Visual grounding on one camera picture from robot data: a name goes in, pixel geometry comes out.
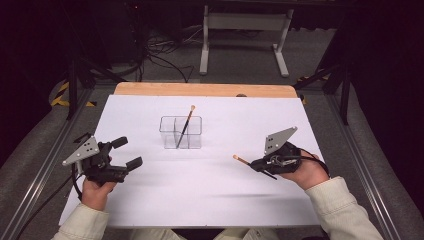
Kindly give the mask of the aluminium floor rail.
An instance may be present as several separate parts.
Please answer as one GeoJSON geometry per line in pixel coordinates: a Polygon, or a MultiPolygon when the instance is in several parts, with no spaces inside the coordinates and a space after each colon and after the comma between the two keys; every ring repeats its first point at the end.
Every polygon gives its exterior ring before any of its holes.
{"type": "Polygon", "coordinates": [[[29,219],[82,107],[93,90],[81,90],[77,108],[54,107],[22,140],[0,169],[0,240],[15,240],[29,219]]]}
{"type": "Polygon", "coordinates": [[[337,99],[332,95],[325,96],[333,116],[337,121],[344,139],[347,141],[348,148],[353,156],[353,165],[364,187],[368,200],[372,206],[375,216],[382,228],[386,240],[401,240],[399,232],[390,216],[386,204],[377,189],[374,179],[366,166],[365,160],[354,139],[352,131],[348,125],[345,125],[339,112],[337,99]]]}

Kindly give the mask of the person's right hand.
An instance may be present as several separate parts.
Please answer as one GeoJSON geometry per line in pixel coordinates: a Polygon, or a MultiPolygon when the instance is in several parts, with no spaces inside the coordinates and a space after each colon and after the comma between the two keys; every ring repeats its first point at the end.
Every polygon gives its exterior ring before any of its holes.
{"type": "Polygon", "coordinates": [[[308,190],[330,179],[321,166],[317,155],[301,151],[302,163],[294,173],[282,174],[282,177],[296,183],[301,189],[308,190]]]}

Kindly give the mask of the white table cover sheet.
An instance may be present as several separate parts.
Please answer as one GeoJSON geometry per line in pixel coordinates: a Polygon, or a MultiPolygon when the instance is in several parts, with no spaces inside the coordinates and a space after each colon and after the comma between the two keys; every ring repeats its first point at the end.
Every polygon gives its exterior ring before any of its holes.
{"type": "Polygon", "coordinates": [[[168,97],[111,95],[95,137],[128,143],[112,151],[124,165],[143,164],[109,195],[114,228],[289,227],[318,222],[309,197],[296,184],[274,180],[235,160],[264,154],[267,135],[297,127],[290,141],[320,151],[298,98],[168,97]],[[165,149],[163,116],[202,118],[200,149],[165,149]]]}

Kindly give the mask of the black tripod stand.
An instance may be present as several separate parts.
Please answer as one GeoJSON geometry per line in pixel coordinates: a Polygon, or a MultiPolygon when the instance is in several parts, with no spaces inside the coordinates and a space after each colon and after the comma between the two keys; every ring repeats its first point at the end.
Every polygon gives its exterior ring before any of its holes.
{"type": "Polygon", "coordinates": [[[326,83],[322,86],[322,91],[327,95],[334,95],[338,88],[341,88],[341,99],[339,106],[339,115],[344,125],[348,124],[347,112],[350,94],[351,76],[346,64],[336,64],[328,68],[318,70],[312,76],[296,82],[293,87],[300,90],[324,77],[328,77],[326,83]]]}
{"type": "Polygon", "coordinates": [[[84,57],[77,57],[70,61],[68,67],[68,83],[69,83],[69,110],[68,120],[71,120],[76,114],[80,104],[78,103],[77,85],[81,84],[84,89],[93,89],[96,85],[92,70],[96,70],[107,79],[111,79],[116,83],[124,82],[124,79],[101,67],[100,65],[88,60],[84,57]]]}

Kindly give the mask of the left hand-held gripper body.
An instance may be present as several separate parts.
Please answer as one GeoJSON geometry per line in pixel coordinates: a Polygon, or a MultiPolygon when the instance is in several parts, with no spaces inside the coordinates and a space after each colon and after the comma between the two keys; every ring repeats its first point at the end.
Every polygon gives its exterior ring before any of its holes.
{"type": "Polygon", "coordinates": [[[79,174],[100,185],[122,183],[129,171],[127,167],[111,165],[110,152],[114,149],[111,142],[98,142],[93,135],[88,135],[62,165],[75,165],[79,174]]]}

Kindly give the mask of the clear plastic organizer box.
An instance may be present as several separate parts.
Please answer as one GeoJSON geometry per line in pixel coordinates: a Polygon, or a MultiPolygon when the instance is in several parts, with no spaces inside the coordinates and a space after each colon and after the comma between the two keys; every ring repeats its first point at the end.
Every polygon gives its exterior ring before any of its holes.
{"type": "MultiPolygon", "coordinates": [[[[165,149],[177,149],[187,116],[163,116],[160,119],[159,132],[165,149]]],[[[181,145],[178,149],[200,149],[202,135],[202,118],[192,116],[181,145]]]]}

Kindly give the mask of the person's left hand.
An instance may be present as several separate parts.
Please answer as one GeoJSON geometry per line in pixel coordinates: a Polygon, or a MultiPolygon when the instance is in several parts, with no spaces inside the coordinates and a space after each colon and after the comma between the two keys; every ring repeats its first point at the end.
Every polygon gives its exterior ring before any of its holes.
{"type": "Polygon", "coordinates": [[[106,182],[99,186],[96,182],[85,179],[81,202],[91,209],[103,211],[106,208],[108,194],[113,191],[115,186],[115,182],[106,182]]]}

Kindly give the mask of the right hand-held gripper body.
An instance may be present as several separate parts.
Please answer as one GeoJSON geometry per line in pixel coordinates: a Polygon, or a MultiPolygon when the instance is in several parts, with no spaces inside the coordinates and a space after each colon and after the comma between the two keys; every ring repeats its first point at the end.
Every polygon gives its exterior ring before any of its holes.
{"type": "Polygon", "coordinates": [[[265,170],[270,174],[294,173],[300,167],[301,150],[289,142],[296,131],[297,127],[291,127],[266,137],[265,170]]]}

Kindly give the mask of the dark-handled makeup brush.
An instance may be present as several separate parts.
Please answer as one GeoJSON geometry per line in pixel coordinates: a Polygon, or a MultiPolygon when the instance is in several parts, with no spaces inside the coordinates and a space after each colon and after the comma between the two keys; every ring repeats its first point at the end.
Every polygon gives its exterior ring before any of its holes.
{"type": "MultiPolygon", "coordinates": [[[[243,158],[239,157],[238,155],[234,154],[232,157],[233,157],[235,160],[237,160],[237,161],[239,161],[239,162],[241,162],[241,163],[243,163],[243,164],[245,164],[245,165],[249,166],[250,168],[252,168],[252,167],[251,167],[251,163],[250,163],[250,162],[248,162],[248,161],[244,160],[243,158]]],[[[262,174],[264,174],[264,175],[266,175],[266,176],[268,176],[268,177],[270,177],[270,178],[272,178],[272,179],[274,179],[274,180],[277,180],[277,178],[276,178],[275,176],[273,176],[273,175],[271,175],[271,174],[269,174],[269,173],[267,173],[267,172],[265,172],[265,171],[257,171],[257,172],[262,173],[262,174]]]]}
{"type": "Polygon", "coordinates": [[[192,114],[193,114],[193,112],[194,112],[195,108],[196,108],[196,106],[195,106],[195,105],[191,105],[190,112],[189,112],[189,114],[188,114],[188,116],[187,116],[187,118],[186,118],[186,121],[185,121],[185,124],[184,124],[184,126],[183,126],[183,129],[182,129],[182,132],[181,132],[180,138],[179,138],[179,140],[178,140],[178,142],[177,142],[177,145],[176,145],[176,148],[177,148],[177,149],[178,149],[178,148],[180,147],[180,145],[181,145],[181,142],[182,142],[183,137],[184,137],[184,135],[185,135],[185,133],[186,133],[186,130],[187,130],[187,128],[188,128],[189,122],[190,122],[190,120],[191,120],[191,117],[192,117],[192,114]]]}

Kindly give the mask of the white metal stand frame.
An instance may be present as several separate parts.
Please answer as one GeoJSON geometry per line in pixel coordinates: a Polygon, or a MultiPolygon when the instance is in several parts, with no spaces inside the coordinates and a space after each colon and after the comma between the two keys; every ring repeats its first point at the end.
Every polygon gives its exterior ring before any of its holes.
{"type": "Polygon", "coordinates": [[[203,13],[203,44],[200,58],[199,73],[208,73],[209,61],[209,30],[258,30],[279,31],[278,43],[272,45],[272,50],[282,77],[288,77],[289,71],[283,57],[283,46],[289,31],[294,10],[289,9],[284,14],[253,14],[253,13],[216,13],[204,6],[203,13]]]}

